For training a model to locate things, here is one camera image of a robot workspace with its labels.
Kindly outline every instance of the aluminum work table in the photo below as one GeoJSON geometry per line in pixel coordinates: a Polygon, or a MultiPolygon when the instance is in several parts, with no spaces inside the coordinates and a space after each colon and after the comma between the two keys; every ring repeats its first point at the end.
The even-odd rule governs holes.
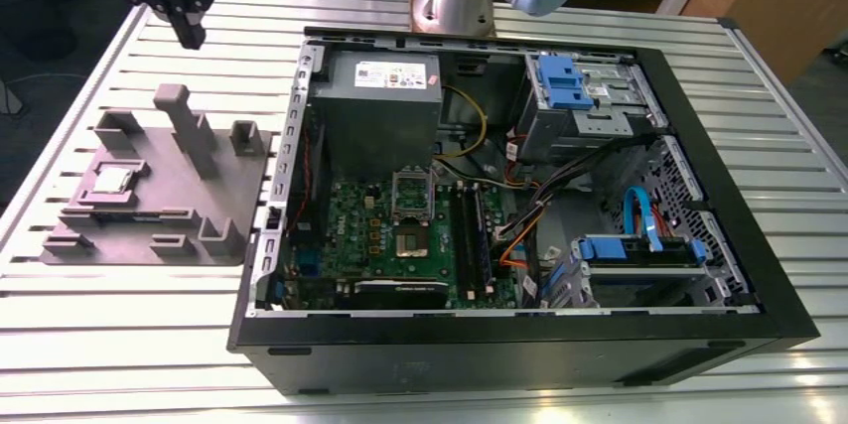
{"type": "Polygon", "coordinates": [[[408,1],[217,0],[197,52],[136,8],[0,219],[0,420],[848,422],[848,174],[745,39],[709,19],[496,17],[501,37],[665,52],[823,337],[667,388],[281,396],[225,351],[240,267],[52,267],[41,242],[105,110],[168,124],[152,93],[179,82],[212,127],[251,119],[280,131],[304,26],[405,30],[408,1]]]}

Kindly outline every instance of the motherboard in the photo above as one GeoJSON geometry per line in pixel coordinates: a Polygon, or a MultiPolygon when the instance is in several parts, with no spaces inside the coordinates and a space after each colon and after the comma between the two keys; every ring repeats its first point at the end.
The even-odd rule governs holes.
{"type": "Polygon", "coordinates": [[[401,172],[385,182],[333,182],[328,210],[323,246],[301,247],[287,267],[297,275],[287,280],[289,307],[517,306],[509,270],[497,273],[489,254],[505,221],[497,189],[436,186],[429,172],[401,172]]]}

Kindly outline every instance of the ram slot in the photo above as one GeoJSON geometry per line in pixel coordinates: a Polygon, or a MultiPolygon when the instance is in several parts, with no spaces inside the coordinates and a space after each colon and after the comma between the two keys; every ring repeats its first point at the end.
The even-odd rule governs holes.
{"type": "Polygon", "coordinates": [[[472,287],[471,264],[473,247],[465,228],[465,193],[460,186],[451,194],[451,234],[453,235],[453,259],[456,268],[456,285],[461,298],[475,299],[472,287]]]}
{"type": "Polygon", "coordinates": [[[459,185],[451,197],[452,233],[456,256],[456,276],[460,296],[476,300],[487,290],[488,279],[481,263],[480,225],[477,192],[459,185]]]}
{"type": "Polygon", "coordinates": [[[475,196],[475,220],[476,236],[477,236],[477,262],[475,268],[480,270],[480,279],[487,293],[492,293],[492,288],[488,287],[492,284],[492,259],[489,257],[489,233],[487,231],[487,212],[483,205],[483,195],[479,189],[473,189],[472,194],[475,196]]]}

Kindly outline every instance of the floor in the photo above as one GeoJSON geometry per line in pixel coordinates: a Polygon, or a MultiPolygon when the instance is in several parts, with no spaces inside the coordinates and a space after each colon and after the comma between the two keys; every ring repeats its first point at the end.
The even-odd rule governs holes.
{"type": "MultiPolygon", "coordinates": [[[[121,0],[77,0],[63,9],[79,38],[77,49],[64,59],[31,62],[0,37],[0,75],[12,82],[11,90],[27,105],[27,113],[20,118],[0,115],[0,212],[128,12],[121,0]]],[[[789,90],[843,161],[848,161],[848,116],[843,111],[848,98],[848,66],[836,66],[821,56],[789,90]]]]}

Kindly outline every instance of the gray plastic stand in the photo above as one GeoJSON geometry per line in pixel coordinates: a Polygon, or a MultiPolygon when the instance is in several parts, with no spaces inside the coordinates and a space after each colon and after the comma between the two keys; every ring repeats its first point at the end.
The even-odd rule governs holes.
{"type": "Polygon", "coordinates": [[[163,84],[153,103],[173,130],[111,111],[104,145],[44,242],[52,265],[239,265],[259,198],[271,133],[252,121],[213,130],[188,89],[163,84]]]}

